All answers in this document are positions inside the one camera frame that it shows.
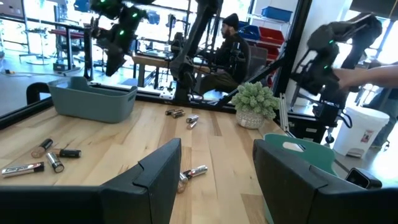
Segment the green object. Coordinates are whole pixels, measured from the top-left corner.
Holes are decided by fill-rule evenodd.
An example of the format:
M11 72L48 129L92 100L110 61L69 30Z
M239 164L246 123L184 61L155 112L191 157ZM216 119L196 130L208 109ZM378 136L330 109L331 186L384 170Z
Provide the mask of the green object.
M236 110L261 114L266 119L276 117L275 110L279 109L279 99L274 97L270 88L263 87L261 82L245 83L238 86L238 91L231 101Z
M88 85L84 77L70 77L48 83L55 110L60 115L105 123L125 120L134 107L137 87L129 92Z
M280 148L280 150L285 150L292 154L298 155L303 160L307 161L309 164L316 166L317 168L325 172L328 172L331 175L337 176L336 172L332 168L333 162L335 160L335 153L328 147L322 146L321 144L315 142L292 138L281 134L266 134L264 136L264 140L267 144L271 144L276 148ZM287 149L285 147L286 143L290 143L290 145L295 148L296 147L299 148L298 146L302 146L304 147L305 150L300 152L300 151ZM272 220L271 217L271 213L268 209L267 202L265 202L265 209L266 209L266 219L268 223L274 224L274 221Z

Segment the green succulent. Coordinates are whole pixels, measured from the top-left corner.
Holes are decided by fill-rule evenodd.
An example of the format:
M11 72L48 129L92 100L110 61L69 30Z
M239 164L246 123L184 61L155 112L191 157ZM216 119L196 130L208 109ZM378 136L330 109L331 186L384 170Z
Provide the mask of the green succulent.
M267 119L274 119L275 110L279 109L279 98L274 97L270 88L262 87L261 82L238 86L238 93L231 102L236 110L262 114Z

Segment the black jacket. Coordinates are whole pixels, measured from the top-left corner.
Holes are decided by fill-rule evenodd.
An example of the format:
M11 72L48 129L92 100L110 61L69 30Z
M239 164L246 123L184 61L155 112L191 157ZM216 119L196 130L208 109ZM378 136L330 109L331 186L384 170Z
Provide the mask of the black jacket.
M223 45L218 49L212 58L212 61L216 65L220 66L229 66L229 59L231 57L231 49L233 47L234 42L239 42L240 51L243 53L245 62L238 62L236 65L236 70L232 71L232 69L226 70L230 75L233 75L233 79L237 83L242 83L246 75L249 71L250 66L250 47L249 44L238 34L231 35L225 38Z

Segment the teal plastic bin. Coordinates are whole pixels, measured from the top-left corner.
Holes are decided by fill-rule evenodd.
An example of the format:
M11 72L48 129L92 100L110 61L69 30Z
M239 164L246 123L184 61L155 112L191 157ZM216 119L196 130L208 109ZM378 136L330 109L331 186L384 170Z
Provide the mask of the teal plastic bin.
M48 83L58 114L105 123L125 120L134 107L137 87L129 92L89 86L84 77L71 77Z
M264 140L267 144L274 146L275 148L279 148L280 150L285 150L289 153L298 155L303 160L307 161L309 164L316 166L317 168L328 172L329 174L336 175L335 171L332 168L333 161L335 160L335 153L328 147L322 146L318 143L292 138L280 134L266 134L264 136ZM299 146L302 146L304 151L295 151L288 149L284 146L284 144L293 144L299 149ZM267 202L265 201L265 212L266 219L269 224L274 224L272 220L271 213L268 209Z

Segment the white flower pot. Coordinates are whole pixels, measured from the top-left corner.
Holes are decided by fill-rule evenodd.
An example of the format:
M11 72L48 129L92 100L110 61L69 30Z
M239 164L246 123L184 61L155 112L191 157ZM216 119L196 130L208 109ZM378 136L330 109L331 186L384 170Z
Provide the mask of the white flower pot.
M265 117L253 112L236 111L236 120L244 128L257 129L264 124Z

